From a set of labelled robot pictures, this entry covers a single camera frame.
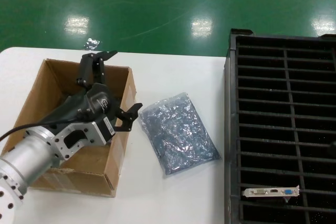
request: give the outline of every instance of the cardboard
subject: cardboard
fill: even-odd
[[[75,62],[44,60],[15,127],[38,122],[68,95],[80,91],[81,87],[75,83],[78,70],[79,64]],[[136,90],[132,70],[128,67],[105,66],[105,77],[113,95],[121,100],[121,108],[128,110],[133,106]],[[21,141],[24,132],[13,133],[3,153]],[[113,137],[111,145],[82,148],[60,168],[48,170],[31,188],[114,197],[128,135],[128,132],[120,132]]]

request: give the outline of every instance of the epoxy floor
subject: epoxy floor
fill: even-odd
[[[225,56],[231,28],[261,34],[336,33],[336,0],[0,0],[8,47]]]

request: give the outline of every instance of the cable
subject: cable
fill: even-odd
[[[52,125],[52,124],[62,124],[62,123],[74,123],[74,122],[78,122],[80,120],[78,120],[78,118],[76,119],[71,119],[71,120],[63,120],[63,121],[54,121],[54,122],[45,122],[45,123],[28,123],[28,124],[24,124],[18,127],[15,127],[13,129],[11,129],[10,131],[7,131],[5,134],[3,134],[0,137],[0,142],[5,139],[6,137],[8,137],[9,135],[11,135],[12,133],[19,131],[19,130],[23,130],[26,128],[30,128],[30,127],[37,127],[37,126],[47,126],[47,125]]]

